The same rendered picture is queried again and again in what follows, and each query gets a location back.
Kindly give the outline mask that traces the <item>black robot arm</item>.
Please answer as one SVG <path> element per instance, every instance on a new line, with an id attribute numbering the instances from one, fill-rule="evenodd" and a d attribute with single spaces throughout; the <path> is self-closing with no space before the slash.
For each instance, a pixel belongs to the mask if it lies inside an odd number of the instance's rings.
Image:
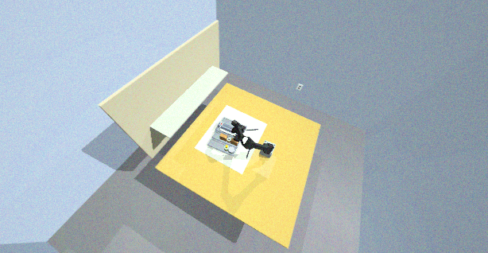
<path id="1" fill-rule="evenodd" d="M 236 133 L 238 135 L 238 140 L 241 142 L 242 146 L 247 149 L 247 150 L 251 150 L 251 149 L 258 149 L 258 150 L 263 150 L 263 152 L 265 154 L 270 154 L 273 149 L 274 149 L 274 146 L 273 144 L 270 144 L 270 143 L 264 143 L 263 145 L 262 144 L 259 144 L 259 143 L 256 143 L 254 142 L 253 139 L 251 139 L 250 137 L 247 137 L 245 136 L 242 132 L 245 130 L 245 127 L 243 125 L 241 125 L 239 122 L 237 122 L 235 119 L 231 122 L 231 124 L 234 126 L 231 133 Z M 248 138 L 245 142 L 245 144 L 243 143 L 243 139 L 244 137 Z"/>

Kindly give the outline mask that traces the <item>tan rectangular block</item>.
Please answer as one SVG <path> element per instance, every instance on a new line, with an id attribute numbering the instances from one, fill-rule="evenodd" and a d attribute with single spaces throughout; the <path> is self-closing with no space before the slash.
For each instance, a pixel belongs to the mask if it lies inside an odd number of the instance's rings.
<path id="1" fill-rule="evenodd" d="M 219 139 L 221 139 L 221 140 L 223 140 L 223 141 L 225 141 L 225 142 L 227 141 L 227 138 L 228 138 L 228 136 L 227 136 L 227 135 L 225 135 L 225 134 L 222 134 L 222 133 L 221 133 L 221 135 L 219 136 Z"/>
<path id="2" fill-rule="evenodd" d="M 232 138 L 232 139 L 231 139 L 231 141 L 230 141 L 230 144 L 233 144 L 233 145 L 237 146 L 237 145 L 238 145 L 238 142 L 236 142 L 236 141 L 235 141 L 235 140 Z"/>

